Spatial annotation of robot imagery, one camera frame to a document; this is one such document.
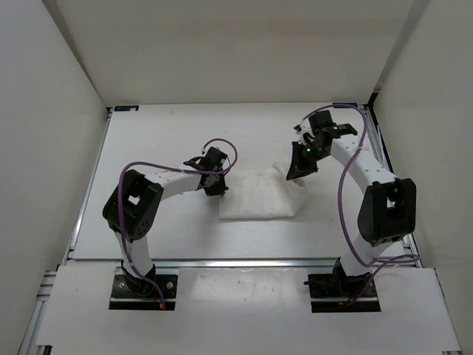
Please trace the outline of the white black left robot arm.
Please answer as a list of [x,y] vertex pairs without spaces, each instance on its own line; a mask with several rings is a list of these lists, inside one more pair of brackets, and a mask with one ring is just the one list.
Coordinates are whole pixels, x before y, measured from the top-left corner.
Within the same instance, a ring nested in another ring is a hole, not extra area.
[[139,297],[147,297],[153,291],[161,292],[155,281],[155,266],[147,241],[160,203],[170,197],[201,189],[208,196],[225,194],[225,170],[181,166],[158,172],[155,176],[135,169],[120,176],[117,187],[103,208],[103,218],[118,239],[126,285]]

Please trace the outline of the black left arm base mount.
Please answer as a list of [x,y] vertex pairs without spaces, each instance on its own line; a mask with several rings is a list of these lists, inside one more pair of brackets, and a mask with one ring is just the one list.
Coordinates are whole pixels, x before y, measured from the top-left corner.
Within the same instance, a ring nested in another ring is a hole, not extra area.
[[177,274],[156,274],[155,282],[163,293],[163,301],[152,285],[145,283],[144,291],[134,292],[127,284],[123,274],[113,279],[109,298],[110,310],[173,311],[177,297]]

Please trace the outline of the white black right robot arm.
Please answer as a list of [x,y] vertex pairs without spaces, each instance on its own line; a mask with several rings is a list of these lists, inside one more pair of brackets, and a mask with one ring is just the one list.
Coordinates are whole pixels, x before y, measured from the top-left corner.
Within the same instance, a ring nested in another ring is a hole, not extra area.
[[[303,133],[292,142],[287,180],[315,173],[318,162],[332,157],[343,167],[337,187],[337,208],[348,252],[337,260],[332,287],[347,296],[357,289],[358,278],[382,261],[382,254],[394,243],[415,230],[417,188],[410,178],[400,179],[385,169],[374,154],[364,148],[364,139],[319,131]],[[350,176],[363,194],[357,216],[358,234],[348,235],[343,210],[343,188]]]

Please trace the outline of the white fabric skirt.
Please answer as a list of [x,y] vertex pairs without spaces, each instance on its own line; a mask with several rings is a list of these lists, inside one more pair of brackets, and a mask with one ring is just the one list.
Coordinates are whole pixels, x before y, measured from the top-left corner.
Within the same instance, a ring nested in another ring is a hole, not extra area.
[[304,205],[307,186],[287,180],[278,163],[264,169],[232,172],[225,179],[228,191],[220,199],[221,220],[274,220],[295,217]]

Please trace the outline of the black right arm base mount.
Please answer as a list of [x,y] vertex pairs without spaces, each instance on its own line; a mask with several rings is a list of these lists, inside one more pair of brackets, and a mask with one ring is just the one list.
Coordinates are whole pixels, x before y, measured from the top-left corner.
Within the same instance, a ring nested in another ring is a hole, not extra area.
[[346,277],[342,274],[309,274],[304,281],[310,294],[311,312],[372,313],[381,312],[371,273]]

